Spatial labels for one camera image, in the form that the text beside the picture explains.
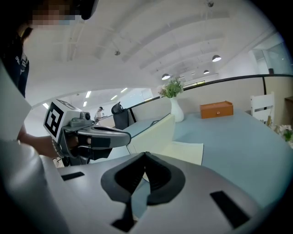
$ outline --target orange wooden box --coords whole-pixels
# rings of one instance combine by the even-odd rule
[[[233,104],[228,101],[200,105],[200,108],[202,119],[233,115]]]

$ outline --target gray plastic surface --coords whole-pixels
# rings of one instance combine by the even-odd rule
[[[111,224],[122,218],[125,205],[112,201],[100,181],[108,169],[137,154],[57,170],[50,158],[42,156],[41,160],[31,147],[1,142],[0,149],[0,173],[8,194],[42,232],[123,233]],[[256,202],[245,192],[211,169],[154,155],[180,168],[186,177],[185,186],[171,202],[148,206],[130,233],[232,231],[229,221],[210,197],[215,191],[224,191],[249,217],[259,211]],[[84,175],[67,181],[60,176],[75,172]]]

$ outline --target white chair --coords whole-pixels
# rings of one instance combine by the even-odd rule
[[[172,141],[175,130],[174,115],[152,125],[150,128],[131,139],[127,146],[131,154],[149,151],[201,165],[203,144],[189,144]]]
[[[274,122],[275,116],[275,95],[274,92],[267,95],[251,96],[251,115],[264,123],[271,116],[271,123]]]

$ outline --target vase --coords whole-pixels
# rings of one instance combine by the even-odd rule
[[[177,97],[170,98],[171,101],[171,114],[175,116],[175,122],[181,122],[184,119],[184,113],[180,108]]]

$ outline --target ceiling light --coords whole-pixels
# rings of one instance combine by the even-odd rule
[[[162,75],[162,80],[167,80],[169,79],[171,76],[169,74],[164,74]]]
[[[88,92],[87,92],[86,98],[88,98],[88,97],[90,96],[91,92],[92,92],[92,91],[88,91]]]
[[[113,99],[116,98],[116,97],[117,97],[117,95],[115,95],[114,97],[112,97],[111,100],[113,100]]]
[[[219,56],[219,55],[214,55],[213,57],[212,57],[212,61],[213,62],[217,62],[217,61],[220,61],[222,58]]]
[[[48,106],[48,104],[47,104],[47,103],[44,103],[44,104],[43,104],[43,106],[44,106],[46,109],[48,109],[48,108],[49,108],[49,106]]]

